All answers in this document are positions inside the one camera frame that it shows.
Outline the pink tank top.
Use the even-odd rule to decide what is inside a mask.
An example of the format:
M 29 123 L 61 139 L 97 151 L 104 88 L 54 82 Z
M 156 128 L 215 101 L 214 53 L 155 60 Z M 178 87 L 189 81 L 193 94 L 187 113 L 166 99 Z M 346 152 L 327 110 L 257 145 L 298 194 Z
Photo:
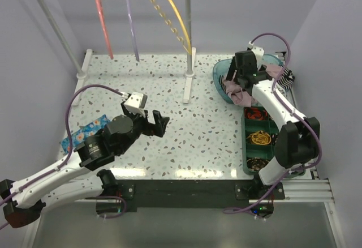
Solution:
M 261 69 L 267 71 L 272 77 L 276 78 L 279 72 L 282 70 L 282 66 L 276 64 L 266 64 Z M 240 85 L 237 85 L 233 81 L 227 81 L 226 75 L 223 74 L 219 77 L 221 88 L 224 93 L 231 99 L 232 103 L 242 107 L 252 107 L 258 104 L 258 101 L 246 92 Z

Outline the pink plastic hanger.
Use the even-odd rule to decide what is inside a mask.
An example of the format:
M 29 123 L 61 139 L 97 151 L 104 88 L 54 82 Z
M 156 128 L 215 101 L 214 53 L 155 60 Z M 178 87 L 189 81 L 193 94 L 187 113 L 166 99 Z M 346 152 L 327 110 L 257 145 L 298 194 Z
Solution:
M 104 39 L 105 39 L 108 55 L 109 55 L 110 59 L 114 59 L 113 51 L 112 51 L 110 40 L 109 40 L 109 34 L 108 34 L 108 30 L 107 30 L 106 23 L 105 23 L 105 16 L 104 16 L 104 11 L 103 11 L 103 7 L 102 7 L 102 2 L 101 2 L 101 0 L 95 0 L 95 3 L 96 3 L 98 17 L 100 20 L 102 31 L 104 34 Z

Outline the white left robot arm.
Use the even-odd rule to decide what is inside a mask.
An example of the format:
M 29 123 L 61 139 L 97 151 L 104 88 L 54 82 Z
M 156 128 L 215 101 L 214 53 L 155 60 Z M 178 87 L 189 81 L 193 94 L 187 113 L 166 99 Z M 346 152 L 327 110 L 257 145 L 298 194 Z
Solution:
M 124 104 L 121 107 L 122 115 L 85 138 L 67 157 L 21 181 L 1 181 L 1 206 L 8 225 L 21 228 L 42 212 L 78 199 L 115 198 L 115 176 L 104 166 L 125 154 L 141 135 L 163 137 L 170 120 L 154 110 L 150 123 L 146 110 L 134 114 Z

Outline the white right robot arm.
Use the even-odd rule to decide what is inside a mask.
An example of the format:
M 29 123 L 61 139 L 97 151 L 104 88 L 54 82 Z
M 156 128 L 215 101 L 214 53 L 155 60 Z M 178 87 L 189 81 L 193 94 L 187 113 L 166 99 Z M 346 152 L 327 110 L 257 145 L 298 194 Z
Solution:
M 272 117 L 279 130 L 274 157 L 258 172 L 260 180 L 252 184 L 255 197 L 264 199 L 272 192 L 272 185 L 292 170 L 301 170 L 313 159 L 320 161 L 320 123 L 298 111 L 276 88 L 276 80 L 258 67 L 255 52 L 236 52 L 227 79 L 240 85 L 256 99 Z

